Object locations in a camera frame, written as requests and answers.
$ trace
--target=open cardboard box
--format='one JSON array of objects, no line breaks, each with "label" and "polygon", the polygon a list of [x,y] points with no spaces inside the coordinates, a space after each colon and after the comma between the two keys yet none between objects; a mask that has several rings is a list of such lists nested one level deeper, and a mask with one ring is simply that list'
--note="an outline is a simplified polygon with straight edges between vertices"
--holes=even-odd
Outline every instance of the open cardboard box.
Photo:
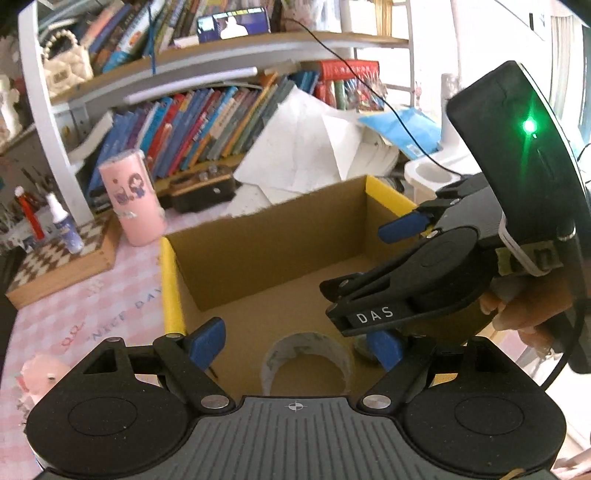
[{"label": "open cardboard box", "polygon": [[[416,239],[386,245],[377,230],[413,208],[386,184],[362,177],[168,235],[162,244],[167,333],[223,318],[226,346],[212,367],[236,401],[270,394],[357,399],[384,370],[333,326],[319,284],[408,248]],[[488,322],[472,305],[405,330],[461,344]]]}]

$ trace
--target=metal screw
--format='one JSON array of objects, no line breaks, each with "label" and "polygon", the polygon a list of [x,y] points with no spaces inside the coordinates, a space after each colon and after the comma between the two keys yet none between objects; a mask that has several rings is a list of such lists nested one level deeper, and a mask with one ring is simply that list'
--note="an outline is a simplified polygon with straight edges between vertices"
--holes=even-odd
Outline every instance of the metal screw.
[{"label": "metal screw", "polygon": [[218,410],[227,407],[229,404],[230,399],[225,395],[208,395],[201,400],[201,405],[211,410]]},{"label": "metal screw", "polygon": [[385,395],[368,395],[363,399],[363,404],[372,410],[381,410],[382,408],[387,408],[391,403],[392,400],[390,400]]}]

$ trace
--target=white strap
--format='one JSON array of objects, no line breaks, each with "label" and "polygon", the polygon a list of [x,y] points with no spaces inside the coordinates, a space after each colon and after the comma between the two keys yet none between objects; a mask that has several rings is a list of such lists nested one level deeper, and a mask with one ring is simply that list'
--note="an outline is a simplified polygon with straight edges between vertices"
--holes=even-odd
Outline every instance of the white strap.
[{"label": "white strap", "polygon": [[513,254],[521,266],[527,273],[534,277],[543,277],[550,273],[550,270],[544,271],[538,268],[538,266],[531,260],[531,258],[523,251],[521,246],[513,239],[513,237],[507,231],[507,218],[505,212],[502,212],[501,222],[499,224],[499,238],[507,247],[507,250]]}]

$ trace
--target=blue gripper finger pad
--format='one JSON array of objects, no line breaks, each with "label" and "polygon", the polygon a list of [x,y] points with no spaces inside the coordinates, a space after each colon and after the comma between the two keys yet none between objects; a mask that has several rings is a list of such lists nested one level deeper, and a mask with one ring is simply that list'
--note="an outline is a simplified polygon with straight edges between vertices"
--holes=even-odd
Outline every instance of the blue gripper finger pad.
[{"label": "blue gripper finger pad", "polygon": [[221,318],[212,318],[193,332],[190,338],[189,358],[201,370],[205,371],[226,344],[226,325]]},{"label": "blue gripper finger pad", "polygon": [[368,333],[367,343],[386,372],[392,370],[402,360],[404,345],[386,330]]},{"label": "blue gripper finger pad", "polygon": [[411,212],[378,228],[378,237],[382,242],[394,244],[423,233],[429,223],[430,219],[427,215]]}]

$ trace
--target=strap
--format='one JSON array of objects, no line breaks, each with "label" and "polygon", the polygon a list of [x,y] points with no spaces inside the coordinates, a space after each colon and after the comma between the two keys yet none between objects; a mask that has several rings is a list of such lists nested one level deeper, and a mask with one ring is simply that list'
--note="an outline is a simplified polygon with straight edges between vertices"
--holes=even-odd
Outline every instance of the strap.
[{"label": "strap", "polygon": [[63,37],[66,37],[68,40],[70,40],[72,47],[75,47],[78,45],[78,39],[70,30],[65,30],[65,29],[60,30],[59,32],[52,35],[49,38],[49,40],[47,40],[47,43],[45,44],[45,47],[43,48],[43,58],[45,60],[49,60],[49,54],[51,53],[51,48],[53,47],[53,45],[55,45],[56,41],[58,41],[60,38],[63,38]]}]

